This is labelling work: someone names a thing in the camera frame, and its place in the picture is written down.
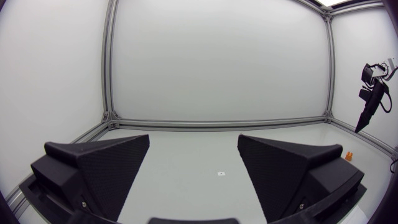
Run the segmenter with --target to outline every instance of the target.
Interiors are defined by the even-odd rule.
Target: white wall
[[[114,106],[123,118],[253,120],[325,110],[325,23],[295,1],[120,1],[113,47]]]
[[[0,12],[0,190],[7,195],[44,155],[102,114],[106,0],[6,1]]]
[[[398,38],[385,9],[371,9],[337,16],[332,21],[336,52],[336,85],[333,114],[356,126],[365,101],[359,96],[366,63],[381,63],[398,57]],[[392,111],[386,114],[381,106],[363,131],[395,147],[398,145],[398,77],[388,83]],[[382,102],[389,108],[384,95]]]

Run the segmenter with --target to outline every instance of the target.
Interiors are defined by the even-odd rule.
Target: gray floor
[[[265,223],[260,203],[236,148],[240,133],[313,145],[343,145],[351,163],[365,173],[368,188],[359,207],[369,218],[391,178],[391,159],[360,139],[329,124],[242,132],[173,133],[118,129],[101,138],[149,134],[150,148],[118,222],[147,223],[150,217],[206,220],[235,217]],[[225,176],[218,176],[224,171]],[[29,208],[21,223],[40,223]]]

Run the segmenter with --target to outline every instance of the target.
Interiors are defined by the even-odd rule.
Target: cable
[[[384,112],[390,113],[391,109],[392,109],[392,100],[391,100],[390,90],[389,90],[387,84],[384,83],[383,79],[380,79],[380,81],[381,81],[381,83],[383,84],[383,86],[385,88],[384,92],[387,94],[388,98],[390,99],[390,109],[386,110],[386,108],[384,107],[384,105],[383,105],[383,103],[381,101],[380,101],[380,105],[383,108]]]
[[[394,163],[396,163],[396,162],[398,162],[398,159],[394,160],[394,162],[392,162],[392,164],[390,165],[390,171],[391,171],[393,174],[395,174],[395,172],[392,171],[392,165],[394,165]]]
[[[371,86],[367,82],[365,82],[365,84],[366,84],[367,88],[369,88],[370,90],[373,89],[373,87],[374,87],[374,85]]]
[[[380,102],[380,105],[381,105],[381,107],[383,108],[384,112],[390,113],[390,112],[391,112],[391,109],[392,109],[392,100],[391,100],[390,93],[387,93],[387,96],[388,96],[388,98],[390,98],[390,109],[389,109],[389,110],[386,110],[385,107],[384,107],[384,105],[383,105],[383,103],[381,103],[381,102]]]

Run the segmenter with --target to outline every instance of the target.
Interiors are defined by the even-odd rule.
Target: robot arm
[[[392,100],[389,93],[389,88],[384,81],[389,81],[398,69],[397,60],[389,58],[386,62],[381,64],[369,65],[366,64],[362,71],[362,81],[366,84],[359,92],[359,97],[366,101],[365,109],[359,117],[358,124],[355,128],[355,133],[358,133],[369,124],[370,119],[374,115],[379,105],[382,106],[386,113],[391,112]],[[386,94],[390,99],[391,107],[386,110],[381,99]]]

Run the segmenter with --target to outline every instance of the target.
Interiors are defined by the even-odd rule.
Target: aluminum extrusion beam
[[[102,137],[104,134],[106,134],[109,131],[108,129],[109,123],[110,121],[97,124],[94,128],[91,128],[89,131],[82,134],[81,136],[73,140],[71,143],[81,143],[81,142],[90,142],[98,140],[100,137]]]
[[[323,116],[310,118],[273,119],[264,121],[146,121],[122,119],[122,129],[146,131],[244,131],[270,128],[287,128],[324,122]]]
[[[104,112],[113,111],[112,96],[112,46],[114,21],[118,0],[109,0],[108,10],[106,11],[103,46],[102,46],[102,97]]]
[[[342,14],[346,14],[349,12],[355,12],[355,11],[360,11],[360,10],[365,10],[365,9],[377,9],[377,8],[383,8],[384,5],[382,2],[365,2],[363,4],[357,4],[354,6],[349,6],[349,7],[344,7],[342,9],[336,9],[330,11],[331,16],[339,16]]]
[[[333,39],[333,31],[331,29],[331,20],[332,17],[327,15],[323,16],[326,24],[326,32],[328,35],[328,45],[329,45],[329,89],[328,89],[328,98],[326,102],[325,116],[328,119],[329,117],[333,117],[331,113],[331,107],[333,106],[333,96],[335,94],[335,41]]]

